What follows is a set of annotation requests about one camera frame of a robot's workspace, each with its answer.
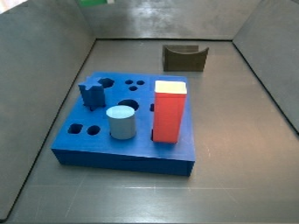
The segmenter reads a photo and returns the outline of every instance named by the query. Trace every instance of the green object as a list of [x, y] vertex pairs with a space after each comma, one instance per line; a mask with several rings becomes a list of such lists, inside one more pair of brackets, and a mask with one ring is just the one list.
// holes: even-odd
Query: green object
[[97, 4], [106, 4], [108, 3], [108, 0], [78, 0], [78, 4], [81, 6], [93, 6], [93, 5], [97, 5]]

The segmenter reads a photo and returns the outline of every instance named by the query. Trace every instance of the metal wall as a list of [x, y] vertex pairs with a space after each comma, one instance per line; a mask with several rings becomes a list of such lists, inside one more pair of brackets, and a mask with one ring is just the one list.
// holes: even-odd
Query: metal wall
[[232, 39], [260, 0], [116, 0], [81, 8], [98, 39]]
[[299, 4], [264, 0], [233, 43], [299, 131]]
[[93, 41], [72, 0], [30, 0], [0, 15], [0, 221]]

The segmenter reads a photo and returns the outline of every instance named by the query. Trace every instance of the dark blue block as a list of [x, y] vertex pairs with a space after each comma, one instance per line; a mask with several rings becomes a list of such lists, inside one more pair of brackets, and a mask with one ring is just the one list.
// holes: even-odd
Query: dark blue block
[[88, 77], [86, 80], [78, 84], [78, 91], [84, 106], [89, 107], [90, 110], [97, 107], [105, 107], [105, 93], [100, 79]]
[[[178, 142], [154, 143], [150, 140], [154, 81], [186, 83], [186, 79], [180, 76], [105, 72], [93, 73], [92, 79], [113, 81], [113, 85], [105, 88], [106, 106], [90, 111], [78, 97], [50, 147], [60, 163], [189, 176], [194, 162], [189, 95]], [[134, 108], [136, 135], [128, 140], [116, 140], [109, 135], [106, 110], [117, 104]]]

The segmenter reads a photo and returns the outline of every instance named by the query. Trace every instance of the blue foam block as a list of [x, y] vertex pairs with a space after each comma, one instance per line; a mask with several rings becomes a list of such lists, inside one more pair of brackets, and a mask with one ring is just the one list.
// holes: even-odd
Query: blue foam block
[[[92, 79], [109, 78], [104, 108], [89, 110], [78, 97], [52, 144], [52, 152], [62, 165], [82, 165], [136, 172], [189, 176], [194, 163], [192, 115], [186, 95], [177, 143], [154, 143], [153, 128], [154, 81], [184, 81], [181, 76], [96, 72]], [[106, 110], [117, 104], [132, 106], [136, 135], [116, 140], [109, 135]]]

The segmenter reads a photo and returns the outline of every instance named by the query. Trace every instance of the circular hole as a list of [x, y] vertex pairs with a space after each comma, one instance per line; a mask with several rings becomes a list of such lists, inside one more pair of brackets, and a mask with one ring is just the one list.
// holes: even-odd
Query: circular hole
[[134, 100], [122, 100], [117, 105], [124, 105], [130, 107], [133, 110], [138, 109], [138, 104]]
[[137, 87], [136, 86], [132, 86], [128, 88], [130, 91], [136, 91], [137, 90]]
[[125, 84], [126, 84], [126, 85], [129, 85], [129, 84], [132, 84], [132, 83], [133, 83], [133, 82], [132, 82], [130, 80], [126, 80], [126, 81], [125, 81]]
[[144, 84], [145, 84], [145, 82], [144, 82], [142, 80], [138, 80], [138, 81], [136, 82], [136, 85], [142, 86]]
[[109, 78], [104, 78], [104, 79], [100, 79], [97, 83], [101, 84], [102, 88], [110, 88], [114, 84], [114, 81], [110, 80]]
[[81, 131], [81, 127], [82, 127], [81, 124], [73, 123], [73, 124], [69, 126], [68, 133], [69, 133], [69, 134], [78, 134], [80, 131]]
[[90, 136], [94, 136], [98, 133], [98, 131], [100, 131], [100, 128], [98, 128], [97, 125], [93, 125], [93, 126], [88, 127], [88, 134]]

